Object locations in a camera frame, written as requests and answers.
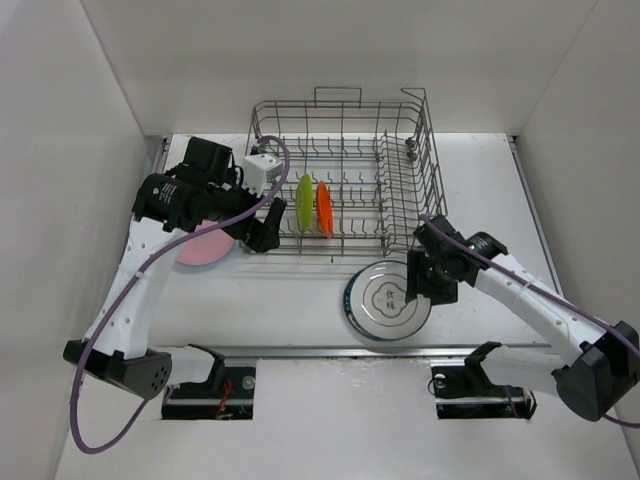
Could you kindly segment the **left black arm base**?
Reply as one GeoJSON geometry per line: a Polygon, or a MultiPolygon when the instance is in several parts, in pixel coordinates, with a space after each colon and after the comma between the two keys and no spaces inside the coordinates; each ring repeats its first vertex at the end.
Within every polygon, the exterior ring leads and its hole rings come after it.
{"type": "Polygon", "coordinates": [[[211,385],[183,383],[168,390],[163,397],[161,419],[252,420],[256,373],[256,359],[227,359],[221,380],[215,380],[211,385]]]}

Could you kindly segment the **green plastic plate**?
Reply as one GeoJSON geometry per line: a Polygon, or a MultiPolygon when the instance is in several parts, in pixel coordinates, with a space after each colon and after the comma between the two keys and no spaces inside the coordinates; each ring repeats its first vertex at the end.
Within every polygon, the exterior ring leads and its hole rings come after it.
{"type": "Polygon", "coordinates": [[[309,174],[304,174],[296,189],[296,220],[298,229],[306,232],[311,228],[313,214],[313,187],[309,174]]]}

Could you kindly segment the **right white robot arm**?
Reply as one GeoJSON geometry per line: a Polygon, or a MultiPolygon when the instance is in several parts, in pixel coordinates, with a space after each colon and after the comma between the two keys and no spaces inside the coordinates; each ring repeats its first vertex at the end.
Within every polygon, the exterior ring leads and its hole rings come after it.
{"type": "Polygon", "coordinates": [[[465,358],[449,397],[509,387],[539,391],[596,422],[638,385],[639,334],[628,323],[611,325],[572,304],[486,232],[465,238],[446,217],[425,215],[414,237],[419,246],[407,255],[407,301],[454,304],[459,285],[466,284],[506,307],[553,349],[520,352],[487,341],[465,358]]]}

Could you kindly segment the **pink plastic plate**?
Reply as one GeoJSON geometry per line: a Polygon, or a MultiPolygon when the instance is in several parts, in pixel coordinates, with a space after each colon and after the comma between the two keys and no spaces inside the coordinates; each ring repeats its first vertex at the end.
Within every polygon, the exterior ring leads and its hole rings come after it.
{"type": "Polygon", "coordinates": [[[229,253],[235,240],[218,229],[184,243],[176,261],[186,266],[204,266],[215,263],[229,253]]]}

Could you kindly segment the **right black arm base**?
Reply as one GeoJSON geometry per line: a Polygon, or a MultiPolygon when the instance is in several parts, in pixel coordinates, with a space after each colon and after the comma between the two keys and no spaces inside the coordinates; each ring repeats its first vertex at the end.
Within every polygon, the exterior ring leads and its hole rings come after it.
{"type": "Polygon", "coordinates": [[[432,363],[428,391],[434,396],[439,420],[531,420],[535,395],[520,387],[476,382],[463,364],[432,363]]]}

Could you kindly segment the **white plate with grey pattern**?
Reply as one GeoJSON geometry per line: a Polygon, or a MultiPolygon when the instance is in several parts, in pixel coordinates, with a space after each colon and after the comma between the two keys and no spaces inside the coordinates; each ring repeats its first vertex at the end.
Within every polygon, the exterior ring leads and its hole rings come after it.
{"type": "Polygon", "coordinates": [[[430,316],[428,299],[405,300],[407,266],[400,261],[379,261],[359,271],[351,302],[357,322],[369,333],[392,341],[409,338],[430,316]]]}

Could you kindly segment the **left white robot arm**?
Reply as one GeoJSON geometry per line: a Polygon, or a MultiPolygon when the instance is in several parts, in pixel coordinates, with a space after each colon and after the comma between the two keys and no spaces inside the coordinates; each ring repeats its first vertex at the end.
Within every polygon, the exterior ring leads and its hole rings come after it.
{"type": "Polygon", "coordinates": [[[173,264],[187,243],[222,231],[255,253],[279,248],[286,203],[277,194],[291,167],[290,151],[273,135],[258,139],[257,147],[237,162],[231,148],[193,137],[178,165],[143,181],[102,311],[82,338],[64,348],[64,360],[76,367],[73,403],[87,375],[145,402],[184,383],[205,397],[221,390],[221,354],[197,345],[152,348],[149,332],[173,264]]]}

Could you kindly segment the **plain white ceramic plate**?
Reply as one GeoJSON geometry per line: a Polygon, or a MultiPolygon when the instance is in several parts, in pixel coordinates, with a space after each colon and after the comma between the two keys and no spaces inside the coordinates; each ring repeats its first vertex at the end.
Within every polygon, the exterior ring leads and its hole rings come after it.
{"type": "Polygon", "coordinates": [[[342,294],[342,301],[341,301],[341,305],[342,305],[342,309],[344,312],[344,315],[347,319],[347,321],[349,322],[349,324],[351,325],[351,327],[358,332],[361,336],[369,339],[369,340],[373,340],[373,341],[377,341],[377,342],[392,342],[392,339],[385,339],[376,335],[373,335],[371,333],[369,333],[368,331],[366,331],[356,320],[354,312],[353,312],[353,307],[352,307],[352,302],[351,302],[351,294],[353,291],[353,285],[355,283],[355,281],[357,280],[359,276],[359,272],[357,272],[356,274],[354,274],[350,280],[347,282],[344,290],[343,290],[343,294],[342,294]]]}

